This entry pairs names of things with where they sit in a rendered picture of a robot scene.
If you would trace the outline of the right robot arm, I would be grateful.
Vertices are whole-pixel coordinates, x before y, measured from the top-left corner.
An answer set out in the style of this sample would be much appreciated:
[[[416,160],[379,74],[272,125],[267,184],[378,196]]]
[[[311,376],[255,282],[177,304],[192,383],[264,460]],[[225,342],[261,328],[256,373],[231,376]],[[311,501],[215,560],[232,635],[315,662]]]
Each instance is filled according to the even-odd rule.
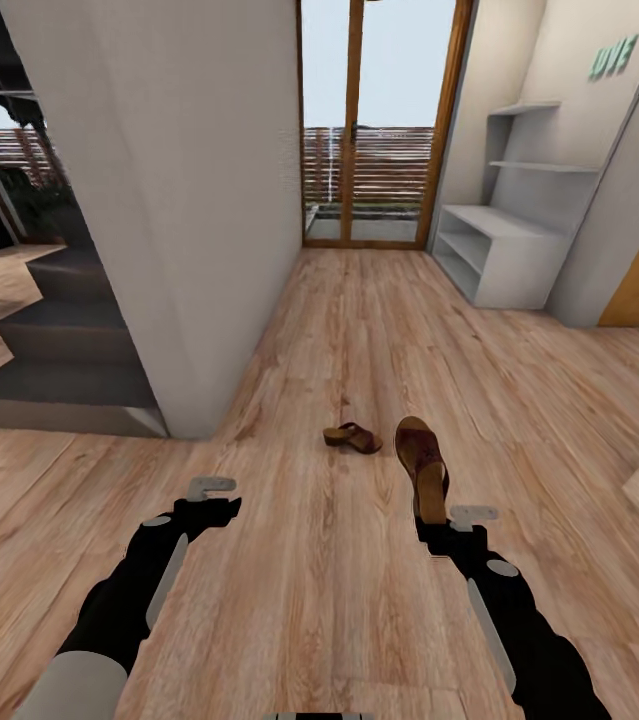
[[[450,556],[468,579],[470,605],[516,705],[526,720],[614,720],[593,692],[591,676],[575,645],[558,636],[536,611],[520,569],[488,551],[487,529],[473,520],[497,520],[495,505],[454,505],[449,524],[426,525],[415,517],[421,542],[438,557]]]

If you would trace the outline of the sandal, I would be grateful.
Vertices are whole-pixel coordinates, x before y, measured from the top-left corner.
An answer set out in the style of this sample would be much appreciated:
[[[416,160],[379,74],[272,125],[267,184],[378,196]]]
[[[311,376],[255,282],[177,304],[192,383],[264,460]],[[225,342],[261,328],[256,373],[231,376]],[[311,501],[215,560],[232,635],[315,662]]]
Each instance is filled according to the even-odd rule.
[[[398,425],[395,447],[413,484],[414,517],[426,525],[449,524],[445,500],[451,480],[435,432],[421,418],[405,417]]]
[[[326,445],[346,444],[362,454],[374,454],[378,449],[382,449],[383,445],[381,437],[358,424],[353,424],[353,422],[348,422],[338,428],[326,428],[322,433]]]

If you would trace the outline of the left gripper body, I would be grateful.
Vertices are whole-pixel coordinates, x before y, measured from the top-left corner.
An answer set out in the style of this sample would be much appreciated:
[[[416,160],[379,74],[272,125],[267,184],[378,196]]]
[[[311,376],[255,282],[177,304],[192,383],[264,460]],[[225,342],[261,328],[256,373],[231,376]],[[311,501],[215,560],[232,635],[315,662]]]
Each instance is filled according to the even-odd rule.
[[[175,502],[174,512],[189,510],[199,522],[199,536],[207,528],[225,528],[228,522],[228,498],[207,498],[203,502],[187,502],[180,498]]]

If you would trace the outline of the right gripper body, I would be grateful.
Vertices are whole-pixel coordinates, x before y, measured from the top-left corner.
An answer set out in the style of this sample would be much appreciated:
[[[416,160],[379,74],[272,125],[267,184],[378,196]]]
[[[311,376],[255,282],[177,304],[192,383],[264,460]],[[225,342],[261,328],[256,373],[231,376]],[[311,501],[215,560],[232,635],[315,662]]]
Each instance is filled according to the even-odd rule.
[[[481,544],[488,548],[487,529],[483,525],[472,525],[472,531],[456,531],[449,524],[429,524],[427,528],[428,551],[438,557],[450,556],[454,565],[459,567],[459,550],[467,544]]]

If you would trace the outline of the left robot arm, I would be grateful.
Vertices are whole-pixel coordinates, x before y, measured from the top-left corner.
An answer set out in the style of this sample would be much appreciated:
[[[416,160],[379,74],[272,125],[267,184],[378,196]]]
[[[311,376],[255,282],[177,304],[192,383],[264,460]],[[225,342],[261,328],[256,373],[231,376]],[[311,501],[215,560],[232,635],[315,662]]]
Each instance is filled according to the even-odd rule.
[[[122,691],[184,561],[207,528],[225,528],[242,498],[208,498],[234,491],[231,477],[193,477],[188,498],[140,524],[128,553],[82,603],[73,634],[10,720],[112,720]]]

